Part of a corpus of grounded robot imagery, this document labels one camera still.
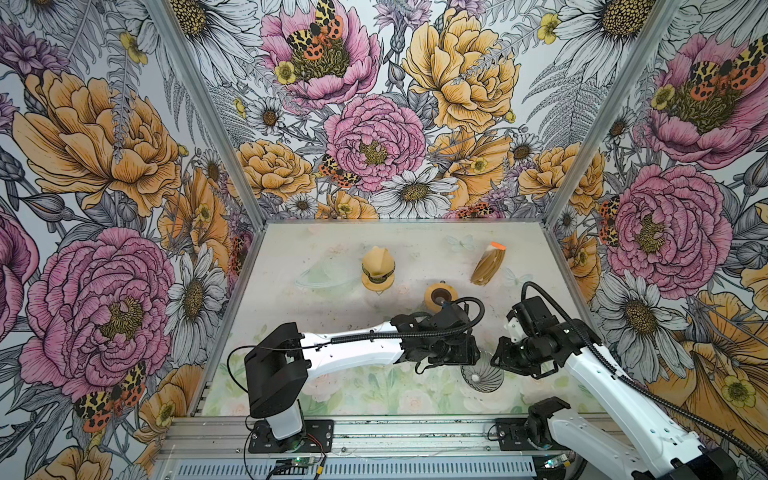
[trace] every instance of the floral wallpaper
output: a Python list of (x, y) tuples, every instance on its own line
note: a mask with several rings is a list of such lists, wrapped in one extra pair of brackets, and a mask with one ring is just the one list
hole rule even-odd
[(0, 2), (4, 478), (150, 478), (253, 241), (136, 12)]
[(554, 232), (631, 376), (765, 455), (768, 4), (686, 2), (668, 34), (582, 179), (601, 184), (595, 202), (577, 190)]
[[(167, 58), (146, 1), (129, 32)], [(170, 5), (266, 217), (512, 218), (543, 216), (654, 0)]]

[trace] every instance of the butterfly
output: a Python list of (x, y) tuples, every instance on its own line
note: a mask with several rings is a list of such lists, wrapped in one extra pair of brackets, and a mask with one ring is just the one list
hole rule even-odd
[(514, 272), (508, 267), (504, 268), (504, 283), (506, 286), (520, 286), (525, 282), (533, 280), (533, 275), (526, 273), (521, 277), (517, 277)]
[(357, 185), (360, 182), (360, 176), (353, 174), (352, 172), (345, 171), (336, 162), (336, 159), (328, 154), (323, 155), (320, 160), (320, 166), (318, 170), (326, 177), (330, 177), (333, 182), (338, 184), (341, 188), (350, 188)]
[(614, 195), (600, 207), (600, 241), (609, 247), (619, 246), (619, 233), (616, 231), (616, 213), (619, 211), (619, 196)]
[(333, 0), (319, 0), (310, 29), (295, 31), (286, 37), (286, 41), (307, 60), (317, 61), (323, 57), (326, 48), (331, 48), (333, 40), (341, 38), (343, 32), (344, 20), (336, 14)]
[(472, 235), (467, 235), (461, 240), (448, 235), (445, 237), (445, 239), (448, 241), (448, 243), (451, 245), (451, 248), (455, 252), (460, 252), (462, 250), (472, 252), (475, 249), (475, 239), (472, 238)]
[(725, 94), (729, 89), (744, 90), (754, 84), (766, 70), (763, 60), (768, 57), (768, 34), (751, 43), (738, 57), (722, 65), (714, 61), (697, 61), (690, 67), (694, 86), (690, 96), (705, 101), (713, 94)]
[(122, 382), (106, 391), (91, 392), (74, 403), (74, 411), (83, 418), (83, 430), (96, 433), (106, 428), (113, 415), (120, 416), (123, 409), (135, 407), (147, 391), (147, 365), (138, 363)]

